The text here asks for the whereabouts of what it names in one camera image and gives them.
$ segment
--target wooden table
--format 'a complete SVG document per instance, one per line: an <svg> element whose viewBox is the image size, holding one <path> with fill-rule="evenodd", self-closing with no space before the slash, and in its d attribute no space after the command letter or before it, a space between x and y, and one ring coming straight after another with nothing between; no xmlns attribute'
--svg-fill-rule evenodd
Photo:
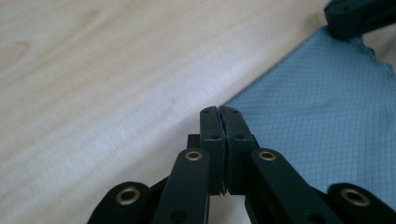
<svg viewBox="0 0 396 224"><path fill-rule="evenodd" d="M119 183L169 175L199 111L312 35L326 3L0 1L0 222L86 223ZM395 30L368 41L393 64ZM209 222L248 223L243 200L213 197Z"/></svg>

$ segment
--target blue fabric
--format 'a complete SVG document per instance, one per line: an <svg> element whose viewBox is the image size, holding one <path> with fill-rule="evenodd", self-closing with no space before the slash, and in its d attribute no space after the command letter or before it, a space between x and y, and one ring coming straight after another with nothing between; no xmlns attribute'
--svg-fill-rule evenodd
<svg viewBox="0 0 396 224"><path fill-rule="evenodd" d="M352 183L396 209L396 76L360 37L321 28L226 105L311 186Z"/></svg>

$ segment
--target wood grain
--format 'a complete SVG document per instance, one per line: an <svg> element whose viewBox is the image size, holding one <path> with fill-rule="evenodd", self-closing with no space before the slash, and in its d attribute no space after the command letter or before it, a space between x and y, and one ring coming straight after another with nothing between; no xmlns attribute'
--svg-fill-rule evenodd
<svg viewBox="0 0 396 224"><path fill-rule="evenodd" d="M312 35L325 4L0 1L1 222L85 223L112 187L167 176L198 112ZM374 43L396 64L391 34ZM243 198L212 200L209 222L247 223Z"/></svg>

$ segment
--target screw hole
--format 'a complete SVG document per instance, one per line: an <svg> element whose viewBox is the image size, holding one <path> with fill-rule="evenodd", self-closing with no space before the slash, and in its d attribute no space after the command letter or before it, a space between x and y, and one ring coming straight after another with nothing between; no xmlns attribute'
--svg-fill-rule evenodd
<svg viewBox="0 0 396 224"><path fill-rule="evenodd" d="M120 191L116 196L116 201L120 205L135 203L140 197L140 191L134 187L129 187Z"/></svg>
<svg viewBox="0 0 396 224"><path fill-rule="evenodd" d="M187 220L187 214L184 211L176 211L171 214L171 220L174 223L183 223Z"/></svg>
<svg viewBox="0 0 396 224"><path fill-rule="evenodd" d="M189 161L198 161L198 160L200 160L203 156L204 156L204 155L202 155L201 152L197 152L197 151L191 151L191 152L188 152L188 153L186 154L186 158L187 158L187 160L189 160Z"/></svg>
<svg viewBox="0 0 396 224"><path fill-rule="evenodd" d="M355 189L341 189L341 196L348 202L360 207L365 207L370 204L370 200Z"/></svg>
<svg viewBox="0 0 396 224"><path fill-rule="evenodd" d="M269 151L262 151L259 153L259 157L265 161L274 161L276 159L276 155Z"/></svg>

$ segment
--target black mechanical linkage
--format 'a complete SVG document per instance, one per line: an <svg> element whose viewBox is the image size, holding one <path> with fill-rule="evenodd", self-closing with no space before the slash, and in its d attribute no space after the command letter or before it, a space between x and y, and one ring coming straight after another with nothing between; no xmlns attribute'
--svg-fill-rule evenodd
<svg viewBox="0 0 396 224"><path fill-rule="evenodd" d="M269 208L275 223L343 223L280 153L257 148L250 157L247 198L265 202L264 209ZM255 223L262 208L248 204L249 209L250 220Z"/></svg>
<svg viewBox="0 0 396 224"><path fill-rule="evenodd" d="M89 224L206 224L209 195L246 195L251 223L396 223L396 213L369 191L336 184L310 187L288 161L260 148L242 114L201 111L201 133L188 135L171 174L150 189L126 182L97 205Z"/></svg>
<svg viewBox="0 0 396 224"><path fill-rule="evenodd" d="M396 22L396 1L332 0L324 12L330 33L346 40Z"/></svg>
<svg viewBox="0 0 396 224"><path fill-rule="evenodd" d="M209 154L188 148L177 156L151 223L207 223L208 209Z"/></svg>

